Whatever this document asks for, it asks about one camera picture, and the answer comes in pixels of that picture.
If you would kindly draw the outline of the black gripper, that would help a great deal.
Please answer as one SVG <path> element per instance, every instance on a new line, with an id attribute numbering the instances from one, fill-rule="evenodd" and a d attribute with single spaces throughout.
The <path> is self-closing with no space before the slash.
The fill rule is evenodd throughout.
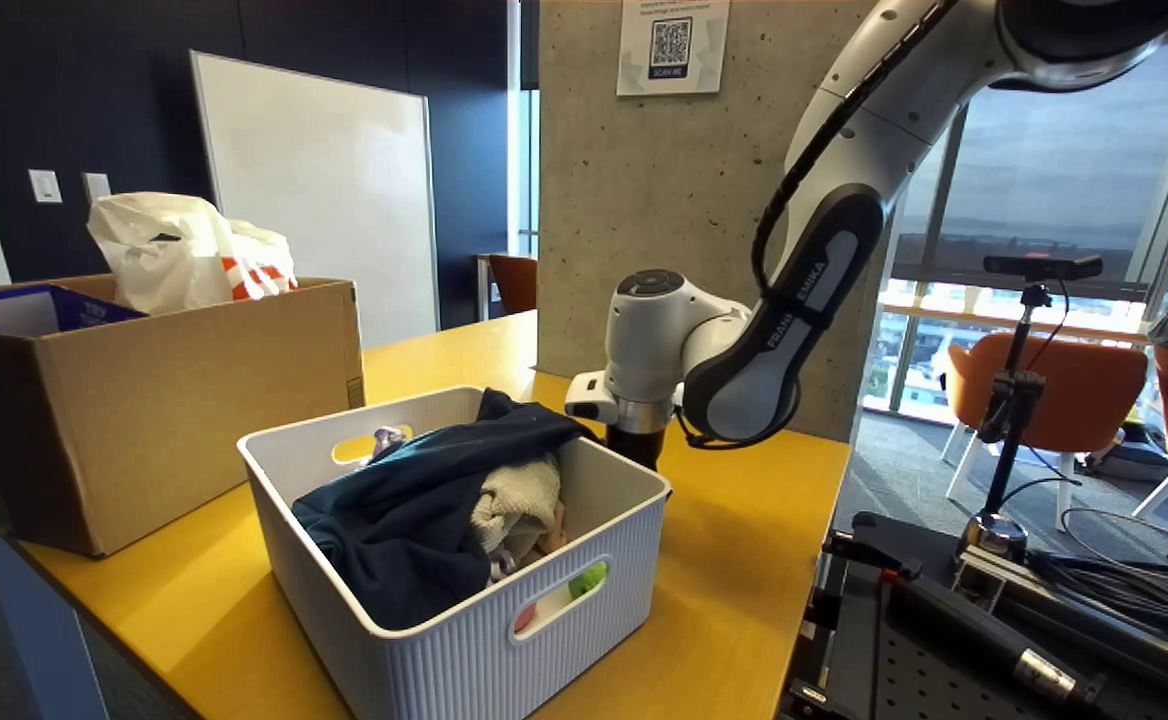
<path id="1" fill-rule="evenodd" d="M 663 452 L 663 435 L 659 434 L 626 434 L 626 427 L 610 427 L 605 445 L 644 467 L 659 463 Z"/>

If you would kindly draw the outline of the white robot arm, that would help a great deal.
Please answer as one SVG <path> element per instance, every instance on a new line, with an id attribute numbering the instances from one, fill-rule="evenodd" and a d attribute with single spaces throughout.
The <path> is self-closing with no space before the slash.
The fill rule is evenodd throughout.
<path id="1" fill-rule="evenodd" d="M 985 90 L 1080 91 L 1168 47 L 1168 0 L 882 0 L 808 100 L 753 235 L 756 299 L 670 267 L 611 290 L 605 367 L 566 407 L 656 463 L 663 427 L 748 449 L 799 407 L 799 367 L 877 253 L 895 192 Z"/>

